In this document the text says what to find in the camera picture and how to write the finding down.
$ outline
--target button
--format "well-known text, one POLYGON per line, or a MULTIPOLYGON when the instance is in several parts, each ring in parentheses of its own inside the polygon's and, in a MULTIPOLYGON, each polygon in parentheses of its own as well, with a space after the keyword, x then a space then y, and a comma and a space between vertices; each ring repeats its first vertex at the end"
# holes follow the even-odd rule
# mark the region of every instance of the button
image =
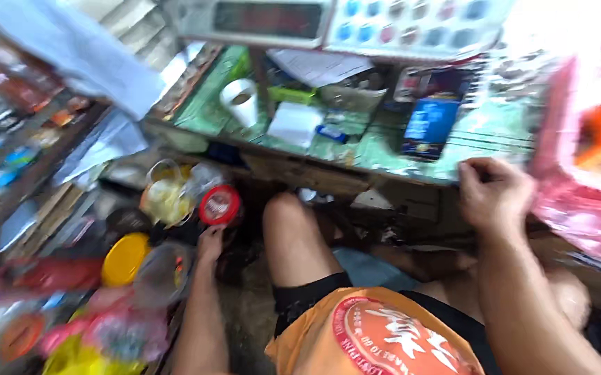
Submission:
POLYGON ((371 25, 365 24, 360 27, 360 32, 358 33, 358 40, 360 41, 368 41, 372 39, 372 35, 374 34, 374 27, 371 25))
POLYGON ((436 29, 430 30, 428 32, 428 36, 426 37, 425 45, 435 47, 442 44, 442 39, 444 38, 445 33, 446 28, 444 27, 438 27, 436 29))
POLYGON ((388 14, 393 18, 398 18, 404 10, 404 0, 396 0, 390 5, 388 14))
POLYGON ((381 11, 381 2, 380 1, 373 1, 370 4, 368 4, 368 16, 374 17, 377 14, 379 14, 380 11, 381 11))
POLYGON ((439 8, 437 12, 437 18, 440 21, 446 21, 447 19, 453 17, 453 13, 456 11, 456 4, 454 0, 446 0, 442 7, 439 8))
POLYGON ((351 38, 351 32, 352 32, 351 25, 349 25, 348 23, 345 23, 342 26, 340 26, 340 28, 338 29, 338 38, 340 40, 349 39, 349 38, 351 38))
POLYGON ((346 2, 346 15, 349 17, 353 17, 358 13, 358 8, 360 8, 360 4, 356 0, 349 0, 346 2))
POLYGON ((379 36, 379 38, 381 39, 381 41, 383 43, 388 43, 389 41, 393 40, 394 36, 395 36, 395 27, 393 27, 393 25, 388 25, 382 30, 382 33, 379 36))
POLYGON ((428 14, 428 2, 427 0, 418 0, 412 9, 412 16, 414 19, 421 19, 428 14))
POLYGON ((465 18, 471 19, 474 21, 475 19, 481 19, 485 17, 486 12, 488 11, 488 2, 485 0, 476 0, 472 1, 469 5, 467 5, 467 12, 465 12, 465 18))
POLYGON ((418 28, 409 27, 402 32, 400 40, 402 44, 412 44, 418 37, 418 28))
POLYGON ((464 29, 456 31, 451 40, 451 45, 455 48, 463 48, 474 44, 476 41, 476 32, 473 29, 464 29))

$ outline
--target red lid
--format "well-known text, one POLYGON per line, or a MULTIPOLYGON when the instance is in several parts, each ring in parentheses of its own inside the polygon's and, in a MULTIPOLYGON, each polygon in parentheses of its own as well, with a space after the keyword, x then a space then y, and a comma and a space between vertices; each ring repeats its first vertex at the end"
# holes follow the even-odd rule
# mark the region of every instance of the red lid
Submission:
POLYGON ((209 226, 229 224, 240 210, 240 195, 230 185, 210 189, 198 206, 198 217, 209 226))

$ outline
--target knee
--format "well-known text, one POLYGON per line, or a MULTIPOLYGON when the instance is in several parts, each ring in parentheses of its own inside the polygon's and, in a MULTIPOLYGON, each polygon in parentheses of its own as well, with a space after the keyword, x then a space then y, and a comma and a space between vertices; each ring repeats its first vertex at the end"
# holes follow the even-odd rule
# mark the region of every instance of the knee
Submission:
POLYGON ((303 215, 303 203, 291 193, 279 193, 266 203, 264 219, 280 218, 293 215, 303 215))
POLYGON ((546 270, 550 289, 574 328, 581 330, 590 315, 590 294, 576 275, 564 268, 546 270))

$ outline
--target green surface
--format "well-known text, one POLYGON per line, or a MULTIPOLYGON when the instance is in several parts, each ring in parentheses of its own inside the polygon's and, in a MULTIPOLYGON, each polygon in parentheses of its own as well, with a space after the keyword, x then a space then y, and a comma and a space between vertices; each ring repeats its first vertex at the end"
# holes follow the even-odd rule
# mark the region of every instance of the green surface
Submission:
MULTIPOLYGON (((192 132, 248 141, 301 156, 428 183, 447 184, 457 180, 457 163, 467 158, 494 156, 522 164, 532 154, 534 138, 531 129, 536 127, 537 117, 528 115, 524 101, 498 103, 494 99, 461 116, 438 161, 428 162, 401 155, 399 149, 406 126, 405 118, 388 112, 378 114, 370 126, 367 126, 369 115, 347 113, 344 121, 338 124, 343 132, 353 135, 347 144, 317 135, 309 149, 290 145, 266 135, 269 121, 263 100, 259 100, 258 123, 251 128, 238 124, 220 104, 219 94, 224 86, 235 77, 251 76, 248 69, 230 73, 246 52, 246 47, 242 46, 227 48, 203 84, 179 110, 173 123, 192 132)), ((321 103, 315 101, 315 105, 321 106, 321 103)))

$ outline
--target yellow lid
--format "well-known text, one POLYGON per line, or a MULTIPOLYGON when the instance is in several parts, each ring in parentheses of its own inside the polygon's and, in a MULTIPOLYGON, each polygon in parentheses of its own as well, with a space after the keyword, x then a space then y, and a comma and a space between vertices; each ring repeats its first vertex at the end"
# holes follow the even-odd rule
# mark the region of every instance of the yellow lid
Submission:
POLYGON ((129 285, 134 281, 138 268, 150 252, 148 238, 147 234, 132 233, 113 245, 101 269, 105 286, 129 285))

